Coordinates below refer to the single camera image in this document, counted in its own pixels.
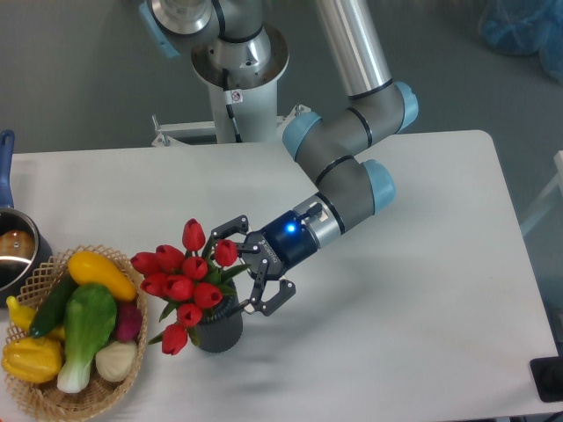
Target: cucumber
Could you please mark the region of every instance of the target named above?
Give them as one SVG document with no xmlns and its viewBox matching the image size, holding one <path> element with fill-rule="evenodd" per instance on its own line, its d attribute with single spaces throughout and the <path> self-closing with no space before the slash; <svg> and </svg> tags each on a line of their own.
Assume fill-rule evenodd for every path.
<svg viewBox="0 0 563 422">
<path fill-rule="evenodd" d="M 64 320 L 64 312 L 67 302 L 72 293 L 78 288 L 78 284 L 65 273 L 58 284 L 54 286 L 37 309 L 29 326 L 29 335 L 33 338 L 46 336 Z"/>
</svg>

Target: blue light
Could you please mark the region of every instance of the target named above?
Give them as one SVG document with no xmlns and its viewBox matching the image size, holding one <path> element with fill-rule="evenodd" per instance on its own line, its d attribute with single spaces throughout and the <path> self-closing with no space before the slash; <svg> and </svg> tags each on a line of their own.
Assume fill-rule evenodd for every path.
<svg viewBox="0 0 563 422">
<path fill-rule="evenodd" d="M 297 230 L 297 226 L 293 222 L 290 222 L 285 226 L 285 231 L 288 233 L 293 233 L 296 230 Z"/>
</svg>

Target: bok choy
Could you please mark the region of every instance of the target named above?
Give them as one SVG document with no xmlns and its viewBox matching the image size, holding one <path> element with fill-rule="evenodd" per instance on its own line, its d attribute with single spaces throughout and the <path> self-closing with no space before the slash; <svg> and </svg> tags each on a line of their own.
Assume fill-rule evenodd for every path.
<svg viewBox="0 0 563 422">
<path fill-rule="evenodd" d="M 115 326 L 117 304 L 101 284 L 83 285 L 75 290 L 64 315 L 66 361 L 57 379 L 57 388 L 77 393 L 88 385 L 91 364 L 106 345 Z"/>
</svg>

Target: tulip bouquet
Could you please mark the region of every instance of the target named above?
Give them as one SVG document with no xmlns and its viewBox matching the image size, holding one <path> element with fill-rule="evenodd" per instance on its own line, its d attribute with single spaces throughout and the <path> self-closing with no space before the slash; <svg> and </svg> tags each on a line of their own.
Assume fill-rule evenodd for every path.
<svg viewBox="0 0 563 422">
<path fill-rule="evenodd" d="M 213 318 L 223 299 L 237 293 L 232 279 L 248 266 L 232 266 L 237 246 L 228 239 L 216 240 L 210 236 L 206 242 L 201 225 L 191 219 L 182 235 L 185 253 L 163 244 L 155 252 L 139 252 L 131 258 L 131 265 L 144 276 L 141 289 L 167 302 L 159 322 L 176 311 L 176 321 L 149 341 L 162 342 L 165 354 L 177 354 L 188 338 L 199 346 L 198 324 Z"/>
</svg>

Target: blue joint cap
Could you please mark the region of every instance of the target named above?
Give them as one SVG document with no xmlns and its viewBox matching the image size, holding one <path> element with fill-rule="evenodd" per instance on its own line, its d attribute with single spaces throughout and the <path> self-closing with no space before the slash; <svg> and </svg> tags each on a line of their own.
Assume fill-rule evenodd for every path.
<svg viewBox="0 0 563 422">
<path fill-rule="evenodd" d="M 303 142 L 307 133 L 319 120 L 320 116 L 315 112 L 304 113 L 299 117 L 295 117 L 283 131 L 283 136 L 281 137 L 283 145 L 285 145 L 285 149 L 294 161 L 296 160 L 301 142 Z"/>
<path fill-rule="evenodd" d="M 163 32 L 158 27 L 157 22 L 155 21 L 152 13 L 149 10 L 149 6 L 143 2 L 139 6 L 139 13 L 141 13 L 141 17 L 143 18 L 144 23 L 146 24 L 147 28 L 150 31 L 155 42 L 160 47 L 160 51 L 167 59 L 171 59 L 174 57 L 179 57 L 179 52 L 172 46 L 170 41 L 165 37 Z"/>
<path fill-rule="evenodd" d="M 403 101 L 405 102 L 405 117 L 403 117 L 401 129 L 397 131 L 400 132 L 405 127 L 413 123 L 419 115 L 419 100 L 416 99 L 416 95 L 413 94 L 413 90 L 407 84 L 403 82 L 396 82 L 395 86 L 399 91 L 401 91 Z"/>
<path fill-rule="evenodd" d="M 374 215 L 387 207 L 395 199 L 395 182 L 383 164 L 376 160 L 362 163 L 369 176 L 373 192 Z"/>
</svg>

